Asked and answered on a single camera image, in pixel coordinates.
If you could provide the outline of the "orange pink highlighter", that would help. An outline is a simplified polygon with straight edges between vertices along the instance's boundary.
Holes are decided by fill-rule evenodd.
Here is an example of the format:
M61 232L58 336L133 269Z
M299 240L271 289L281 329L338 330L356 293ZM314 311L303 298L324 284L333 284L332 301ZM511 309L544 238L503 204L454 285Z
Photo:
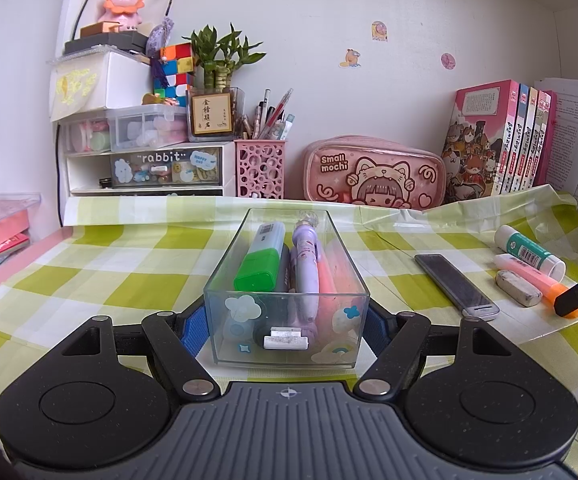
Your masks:
M548 306L554 309L554 300L557 296L566 292L569 287L565 284L550 278L548 275L539 272L522 260L513 257L513 255L500 254L494 257L494 263L499 270L509 270L520 275L521 278L527 280L532 285L537 287L543 294L542 301L545 301Z

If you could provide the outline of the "dark grey ruler case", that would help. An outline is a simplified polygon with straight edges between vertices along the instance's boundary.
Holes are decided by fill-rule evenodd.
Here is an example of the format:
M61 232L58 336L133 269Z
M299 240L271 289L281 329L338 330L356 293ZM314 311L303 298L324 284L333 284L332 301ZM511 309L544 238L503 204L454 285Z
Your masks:
M479 318L490 322L500 309L472 281L441 254L418 254L415 262L457 308L464 318Z

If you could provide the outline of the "green white glue stick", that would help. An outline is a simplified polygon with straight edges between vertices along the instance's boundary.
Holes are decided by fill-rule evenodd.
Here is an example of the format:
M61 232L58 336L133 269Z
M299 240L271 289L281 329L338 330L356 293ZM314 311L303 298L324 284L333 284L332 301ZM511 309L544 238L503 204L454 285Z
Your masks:
M566 275L566 264L539 244L512 226L500 226L494 235L497 247L509 255L561 282Z

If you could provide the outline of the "pink highlighter pen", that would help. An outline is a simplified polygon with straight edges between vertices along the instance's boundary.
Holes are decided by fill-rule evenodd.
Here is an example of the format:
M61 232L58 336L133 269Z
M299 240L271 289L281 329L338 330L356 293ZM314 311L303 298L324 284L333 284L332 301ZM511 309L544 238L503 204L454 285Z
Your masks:
M338 297L336 296L336 284L333 281L333 274L325 255L319 257L317 265L319 304L316 325L319 343L324 346L336 336L332 328L332 318L336 310L338 310Z

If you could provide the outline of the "clear plastic organizer tray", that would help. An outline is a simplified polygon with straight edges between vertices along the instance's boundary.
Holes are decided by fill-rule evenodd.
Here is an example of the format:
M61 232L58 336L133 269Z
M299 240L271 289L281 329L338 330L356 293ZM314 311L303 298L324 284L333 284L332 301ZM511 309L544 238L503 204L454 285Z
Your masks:
M204 287L216 362L352 367L369 289L325 209L250 209Z

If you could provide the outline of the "green highlighter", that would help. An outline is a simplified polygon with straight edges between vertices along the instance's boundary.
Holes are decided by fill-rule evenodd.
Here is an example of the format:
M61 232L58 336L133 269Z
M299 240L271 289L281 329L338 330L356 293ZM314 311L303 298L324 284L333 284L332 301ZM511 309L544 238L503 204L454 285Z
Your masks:
M286 227L282 222L261 224L242 259L234 289L239 292L272 292L277 284Z

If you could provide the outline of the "purple cartoon multicolour pen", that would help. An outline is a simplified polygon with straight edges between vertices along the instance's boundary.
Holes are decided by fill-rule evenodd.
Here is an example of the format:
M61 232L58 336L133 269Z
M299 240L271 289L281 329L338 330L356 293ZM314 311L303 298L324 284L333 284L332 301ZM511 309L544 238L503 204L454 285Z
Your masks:
M296 224L292 234L298 319L303 324L315 322L319 308L319 238L316 228L317 218L308 214Z

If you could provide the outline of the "black marker pen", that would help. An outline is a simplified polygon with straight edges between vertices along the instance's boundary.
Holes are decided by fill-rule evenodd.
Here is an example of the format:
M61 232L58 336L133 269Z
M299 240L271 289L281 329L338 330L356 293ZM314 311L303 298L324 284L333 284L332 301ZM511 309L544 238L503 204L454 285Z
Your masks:
M276 286L271 295L263 298L261 303L262 315L254 324L253 339L260 348L264 348L264 338L270 335L273 327L288 325L287 294L290 288L290 263L289 247L283 245Z

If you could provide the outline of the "dirty white eraser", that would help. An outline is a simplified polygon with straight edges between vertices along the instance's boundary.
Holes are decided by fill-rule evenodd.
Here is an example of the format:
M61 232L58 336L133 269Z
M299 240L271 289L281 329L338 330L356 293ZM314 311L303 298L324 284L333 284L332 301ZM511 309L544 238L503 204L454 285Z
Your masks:
M512 271L499 270L495 276L495 283L522 307L534 307L543 299L543 294L537 287Z

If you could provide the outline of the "green checkered table cloth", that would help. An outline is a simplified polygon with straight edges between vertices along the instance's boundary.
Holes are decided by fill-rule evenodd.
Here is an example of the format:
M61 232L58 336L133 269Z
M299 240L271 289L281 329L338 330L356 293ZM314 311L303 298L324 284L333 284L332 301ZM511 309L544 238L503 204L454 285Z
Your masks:
M306 211L306 203L216 197L72 198L73 233L0 270L0 393L94 315L132 324L180 311L201 294L249 210ZM438 324L459 315L414 263L439 252L500 307L495 326L565 384L578 401L578 319L522 308L494 283L494 234L508 224L566 264L578 281L578 210L548 186L427 211L333 204L329 212L371 296L385 309L418 311ZM578 436L568 458L578 471Z

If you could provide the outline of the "pink boxed book set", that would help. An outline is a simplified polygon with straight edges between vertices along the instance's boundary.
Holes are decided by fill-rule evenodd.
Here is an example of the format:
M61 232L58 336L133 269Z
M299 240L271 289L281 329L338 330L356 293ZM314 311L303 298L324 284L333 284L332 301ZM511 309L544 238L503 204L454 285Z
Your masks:
M538 185L555 111L553 91L513 79L458 90L442 153L446 202Z

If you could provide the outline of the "pink cat pencil case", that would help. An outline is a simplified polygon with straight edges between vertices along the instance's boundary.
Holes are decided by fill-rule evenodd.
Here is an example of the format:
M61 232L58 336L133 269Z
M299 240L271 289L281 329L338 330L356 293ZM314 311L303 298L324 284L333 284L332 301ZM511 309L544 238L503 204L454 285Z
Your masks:
M303 153L308 200L426 210L443 203L446 169L431 152L371 136L336 136Z

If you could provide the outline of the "pink perforated pen basket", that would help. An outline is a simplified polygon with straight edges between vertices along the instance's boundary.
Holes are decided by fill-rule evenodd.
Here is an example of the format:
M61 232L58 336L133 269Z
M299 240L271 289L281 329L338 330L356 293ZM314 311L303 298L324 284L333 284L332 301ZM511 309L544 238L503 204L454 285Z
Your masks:
M238 197L282 200L286 142L237 140L236 191Z

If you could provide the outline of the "white drawer organizer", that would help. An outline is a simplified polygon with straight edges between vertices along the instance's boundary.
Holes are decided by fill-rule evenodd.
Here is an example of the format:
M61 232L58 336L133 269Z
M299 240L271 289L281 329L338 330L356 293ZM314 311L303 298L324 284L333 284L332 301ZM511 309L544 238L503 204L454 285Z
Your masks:
M62 194L234 195L234 144L193 141L188 110L144 103L147 58L95 47L50 66Z

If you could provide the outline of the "lucky bamboo plant pot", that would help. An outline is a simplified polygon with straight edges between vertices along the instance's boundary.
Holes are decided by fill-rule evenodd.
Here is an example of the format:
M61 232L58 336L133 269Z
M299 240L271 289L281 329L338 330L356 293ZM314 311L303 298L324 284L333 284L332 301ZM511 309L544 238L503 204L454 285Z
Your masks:
M219 36L215 27L206 25L192 32L190 41L194 67L200 70L200 86L187 92L190 136L193 141L230 141L251 132L244 118L244 91L232 83L240 68L260 62L266 53L257 51L262 42L251 42L240 29L229 25Z

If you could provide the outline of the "colourful rubik cube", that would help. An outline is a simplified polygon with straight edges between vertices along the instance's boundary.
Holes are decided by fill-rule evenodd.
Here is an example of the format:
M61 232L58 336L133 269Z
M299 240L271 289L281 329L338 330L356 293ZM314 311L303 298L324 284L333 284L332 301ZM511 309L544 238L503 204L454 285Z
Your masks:
M190 42L171 44L155 52L151 67L153 93L159 98L187 106L187 94L193 86L194 59Z

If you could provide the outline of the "black box on organizer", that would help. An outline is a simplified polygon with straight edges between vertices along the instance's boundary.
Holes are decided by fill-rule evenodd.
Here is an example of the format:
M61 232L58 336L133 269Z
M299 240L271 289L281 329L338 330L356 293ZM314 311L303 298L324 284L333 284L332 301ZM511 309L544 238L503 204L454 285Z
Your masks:
M95 47L112 47L124 52L144 54L148 37L129 30L128 32L102 32L92 36L74 39L64 44L63 54L82 52Z

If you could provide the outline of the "pink lion toy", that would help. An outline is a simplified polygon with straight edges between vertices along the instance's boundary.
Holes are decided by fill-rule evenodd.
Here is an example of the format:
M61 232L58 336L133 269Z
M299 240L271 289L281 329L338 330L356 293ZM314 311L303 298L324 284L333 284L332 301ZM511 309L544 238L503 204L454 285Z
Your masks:
M143 7L144 0L103 0L103 12L98 21L118 23L121 32L136 30L142 23L139 10Z

